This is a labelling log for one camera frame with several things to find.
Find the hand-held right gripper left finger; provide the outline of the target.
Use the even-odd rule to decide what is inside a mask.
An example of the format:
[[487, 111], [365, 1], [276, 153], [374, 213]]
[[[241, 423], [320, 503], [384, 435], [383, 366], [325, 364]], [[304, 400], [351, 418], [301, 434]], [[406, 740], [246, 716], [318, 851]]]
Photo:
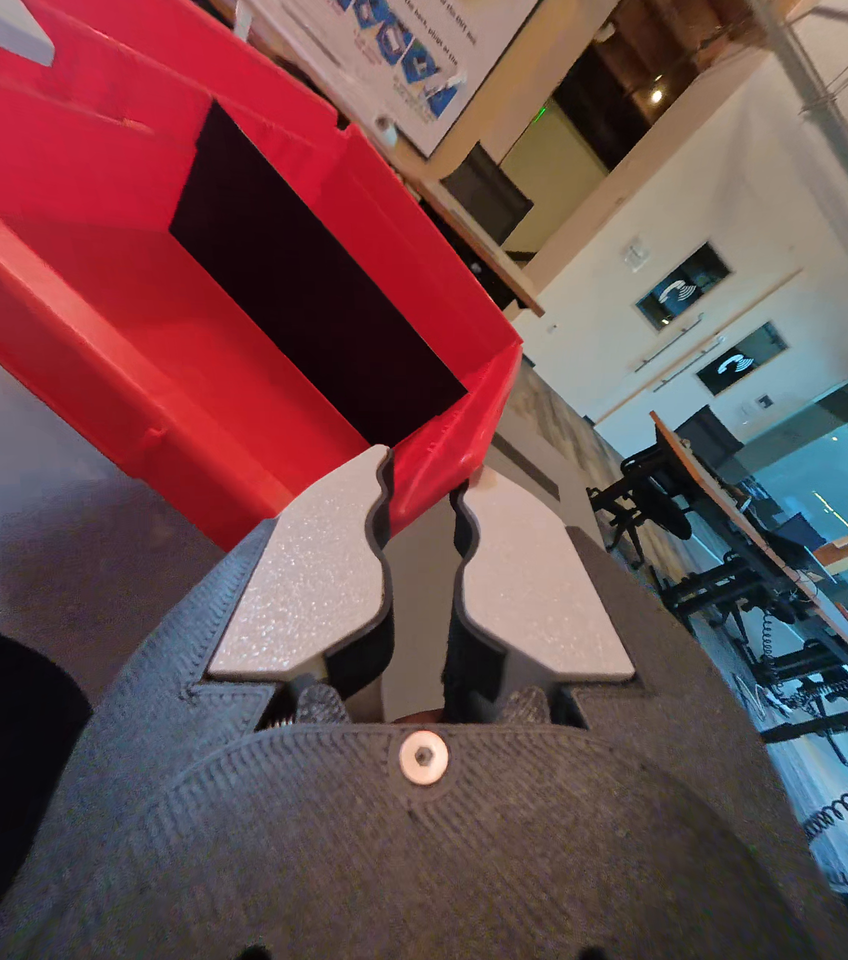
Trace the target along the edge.
[[208, 664], [215, 681], [310, 675], [343, 700], [394, 655], [394, 452], [377, 444], [314, 482], [275, 520]]

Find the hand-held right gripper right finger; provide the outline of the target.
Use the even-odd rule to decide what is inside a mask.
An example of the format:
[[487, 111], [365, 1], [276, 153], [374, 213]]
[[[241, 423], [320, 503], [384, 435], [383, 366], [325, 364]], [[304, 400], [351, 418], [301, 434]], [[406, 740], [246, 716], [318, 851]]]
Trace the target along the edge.
[[523, 486], [480, 468], [452, 496], [450, 708], [501, 710], [536, 688], [622, 685], [636, 668], [562, 519]]

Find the red plastic bin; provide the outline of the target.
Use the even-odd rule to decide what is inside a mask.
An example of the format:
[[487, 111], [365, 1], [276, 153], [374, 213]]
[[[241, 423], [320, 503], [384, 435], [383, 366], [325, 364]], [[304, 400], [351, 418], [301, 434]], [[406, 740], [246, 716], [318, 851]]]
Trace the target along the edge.
[[[369, 443], [170, 234], [212, 101], [465, 387]], [[377, 445], [390, 524], [485, 459], [513, 326], [359, 126], [192, 2], [0, 2], [0, 366], [222, 548]]]

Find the black office chair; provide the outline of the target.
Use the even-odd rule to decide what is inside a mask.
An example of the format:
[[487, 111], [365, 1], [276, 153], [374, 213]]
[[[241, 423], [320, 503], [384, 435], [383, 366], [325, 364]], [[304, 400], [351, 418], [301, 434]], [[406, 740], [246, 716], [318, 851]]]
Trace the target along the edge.
[[646, 564], [637, 532], [640, 526], [650, 522], [682, 543], [692, 539], [693, 528], [687, 518], [690, 508], [682, 508], [676, 501], [691, 490], [680, 464], [661, 442], [624, 459], [621, 471], [622, 477], [610, 486], [588, 487], [587, 496], [595, 513], [611, 515], [614, 536], [606, 551], [616, 550], [627, 536], [636, 554], [629, 565], [639, 570]]

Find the wooden office desk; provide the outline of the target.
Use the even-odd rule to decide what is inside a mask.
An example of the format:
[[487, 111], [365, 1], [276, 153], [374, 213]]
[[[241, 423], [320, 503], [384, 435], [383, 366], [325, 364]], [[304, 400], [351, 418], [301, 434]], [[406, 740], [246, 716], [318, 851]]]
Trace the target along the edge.
[[778, 552], [767, 541], [766, 536], [758, 531], [754, 523], [746, 517], [742, 510], [738, 509], [736, 502], [724, 490], [718, 480], [708, 473], [693, 452], [683, 444], [682, 439], [665, 424], [656, 411], [651, 410], [649, 417], [656, 434], [659, 435], [659, 441], [665, 445], [671, 457], [680, 463], [682, 470], [688, 474], [694, 485], [720, 510], [727, 522], [743, 536], [745, 541], [754, 549], [759, 550], [766, 557], [766, 561], [780, 571], [780, 576], [786, 577], [794, 583], [795, 588], [807, 598], [810, 606], [814, 609], [815, 615], [825, 625], [826, 629], [840, 638], [848, 648], [848, 612], [821, 592], [819, 584], [811, 579], [809, 573], [792, 569], [779, 556]]

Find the black bin divider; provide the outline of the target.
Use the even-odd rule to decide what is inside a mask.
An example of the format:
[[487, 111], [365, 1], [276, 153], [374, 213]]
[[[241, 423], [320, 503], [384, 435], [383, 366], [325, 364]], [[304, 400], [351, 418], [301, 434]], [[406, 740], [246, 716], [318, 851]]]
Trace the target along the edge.
[[169, 233], [366, 442], [394, 448], [466, 396], [216, 100]]

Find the phone icon door sign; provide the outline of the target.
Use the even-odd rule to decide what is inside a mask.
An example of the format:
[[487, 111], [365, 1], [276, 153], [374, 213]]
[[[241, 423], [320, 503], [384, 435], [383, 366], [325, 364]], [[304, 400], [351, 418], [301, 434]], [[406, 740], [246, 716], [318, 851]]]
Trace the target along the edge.
[[718, 250], [705, 242], [640, 298], [635, 308], [655, 330], [663, 330], [731, 274]]
[[777, 326], [767, 321], [702, 366], [695, 376], [711, 396], [717, 397], [787, 350], [788, 343]]

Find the wooden rounded panel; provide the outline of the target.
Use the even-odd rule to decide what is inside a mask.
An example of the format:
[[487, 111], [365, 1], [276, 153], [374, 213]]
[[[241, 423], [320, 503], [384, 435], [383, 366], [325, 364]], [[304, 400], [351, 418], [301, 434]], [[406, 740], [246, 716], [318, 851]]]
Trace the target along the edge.
[[440, 181], [475, 144], [501, 161], [609, 19], [615, 1], [543, 1], [428, 158], [400, 139], [391, 164], [404, 177]]

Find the instruction poster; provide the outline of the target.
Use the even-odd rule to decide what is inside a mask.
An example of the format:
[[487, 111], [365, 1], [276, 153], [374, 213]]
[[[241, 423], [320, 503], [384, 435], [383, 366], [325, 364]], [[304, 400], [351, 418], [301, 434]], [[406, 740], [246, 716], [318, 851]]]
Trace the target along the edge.
[[539, 6], [533, 1], [238, 2], [368, 129], [425, 159], [448, 136]]

